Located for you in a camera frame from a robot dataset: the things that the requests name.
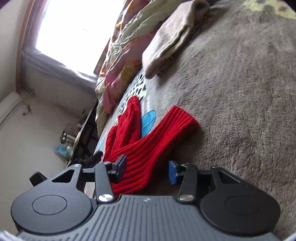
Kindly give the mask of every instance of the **gray ribbed panel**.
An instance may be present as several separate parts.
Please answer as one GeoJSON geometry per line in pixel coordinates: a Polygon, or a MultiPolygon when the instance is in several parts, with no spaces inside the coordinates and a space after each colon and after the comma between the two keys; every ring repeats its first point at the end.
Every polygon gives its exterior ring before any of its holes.
{"type": "Polygon", "coordinates": [[[278,241],[271,233],[253,238],[223,234],[196,207],[177,203],[171,196],[128,195],[100,205],[86,224],[67,234],[39,237],[22,232],[19,236],[26,241],[278,241]]]}

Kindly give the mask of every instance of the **gray blanket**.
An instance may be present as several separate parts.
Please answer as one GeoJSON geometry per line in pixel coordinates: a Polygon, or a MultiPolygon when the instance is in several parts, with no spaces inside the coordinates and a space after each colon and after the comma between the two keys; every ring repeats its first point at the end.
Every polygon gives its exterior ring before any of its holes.
{"type": "Polygon", "coordinates": [[[172,105],[193,115],[200,129],[172,158],[218,165],[269,193],[284,238],[296,231],[296,14],[277,0],[217,4],[167,72],[147,81],[150,105],[156,124],[172,105]]]}

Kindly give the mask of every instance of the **folded beige sock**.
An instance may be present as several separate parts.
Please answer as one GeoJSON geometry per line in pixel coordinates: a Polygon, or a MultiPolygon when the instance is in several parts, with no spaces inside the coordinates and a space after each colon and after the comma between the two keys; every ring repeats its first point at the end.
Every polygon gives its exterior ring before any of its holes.
{"type": "Polygon", "coordinates": [[[163,62],[185,42],[194,24],[203,20],[210,5],[206,0],[193,0],[178,6],[163,23],[142,55],[143,73],[151,79],[163,62]]]}

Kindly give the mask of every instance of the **sock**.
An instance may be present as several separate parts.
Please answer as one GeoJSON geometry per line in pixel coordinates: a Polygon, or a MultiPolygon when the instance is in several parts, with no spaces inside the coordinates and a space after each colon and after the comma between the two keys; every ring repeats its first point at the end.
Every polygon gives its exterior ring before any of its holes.
{"type": "Polygon", "coordinates": [[[141,138],[141,106],[138,97],[131,97],[126,111],[118,118],[118,125],[111,128],[106,140],[104,161],[115,162],[121,154],[127,156],[123,180],[111,184],[114,194],[131,194],[143,189],[169,152],[198,126],[190,114],[173,106],[160,123],[141,138]]]}

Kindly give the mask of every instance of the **bright window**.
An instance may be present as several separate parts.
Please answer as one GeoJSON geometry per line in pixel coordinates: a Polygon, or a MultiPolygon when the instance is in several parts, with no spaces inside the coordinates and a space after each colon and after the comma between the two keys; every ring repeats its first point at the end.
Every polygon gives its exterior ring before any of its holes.
{"type": "Polygon", "coordinates": [[[72,70],[93,75],[123,0],[49,0],[36,49],[72,70]]]}

